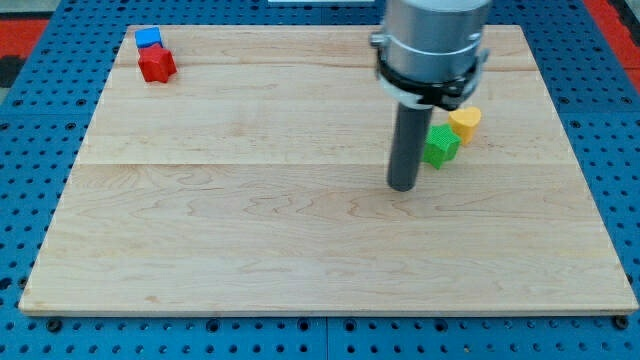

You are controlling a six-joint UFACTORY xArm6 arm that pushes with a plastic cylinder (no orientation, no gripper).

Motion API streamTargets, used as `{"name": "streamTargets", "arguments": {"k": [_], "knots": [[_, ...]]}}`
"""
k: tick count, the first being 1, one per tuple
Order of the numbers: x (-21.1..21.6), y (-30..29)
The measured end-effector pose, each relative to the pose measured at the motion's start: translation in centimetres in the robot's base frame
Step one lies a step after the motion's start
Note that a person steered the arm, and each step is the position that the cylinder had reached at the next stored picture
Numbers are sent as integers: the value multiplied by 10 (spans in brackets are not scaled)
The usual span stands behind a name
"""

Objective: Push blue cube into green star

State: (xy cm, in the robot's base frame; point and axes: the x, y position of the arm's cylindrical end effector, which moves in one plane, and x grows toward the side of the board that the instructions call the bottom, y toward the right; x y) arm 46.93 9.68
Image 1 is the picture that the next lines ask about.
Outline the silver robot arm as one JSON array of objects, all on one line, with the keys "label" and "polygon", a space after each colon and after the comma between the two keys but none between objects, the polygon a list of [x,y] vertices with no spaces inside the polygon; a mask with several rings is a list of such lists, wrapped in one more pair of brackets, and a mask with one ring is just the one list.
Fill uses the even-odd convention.
[{"label": "silver robot arm", "polygon": [[380,86],[411,109],[457,109],[480,82],[490,10],[490,0],[388,0],[370,35]]}]

